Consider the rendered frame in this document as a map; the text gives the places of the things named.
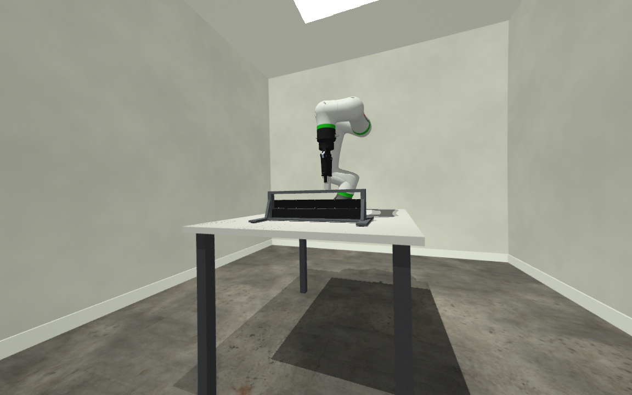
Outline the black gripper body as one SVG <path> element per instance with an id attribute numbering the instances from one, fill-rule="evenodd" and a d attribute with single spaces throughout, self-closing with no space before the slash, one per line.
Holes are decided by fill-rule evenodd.
<path id="1" fill-rule="evenodd" d="M 334 150 L 334 142 L 319 142 L 319 150 L 325 151 L 327 160 L 327 154 L 330 153 L 330 151 Z"/>

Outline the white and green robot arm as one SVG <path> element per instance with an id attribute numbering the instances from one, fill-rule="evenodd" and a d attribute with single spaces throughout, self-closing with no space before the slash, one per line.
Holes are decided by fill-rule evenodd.
<path id="1" fill-rule="evenodd" d="M 331 183 L 338 189 L 356 189 L 359 176 L 338 167 L 345 133 L 366 137 L 371 132 L 371 122 L 364 114 L 364 104 L 358 97 L 321 101 L 314 110 L 319 142 L 334 142 Z M 338 123 L 337 123 L 338 122 Z M 349 122 L 353 122 L 353 130 Z M 355 134 L 353 133 L 355 132 Z"/>

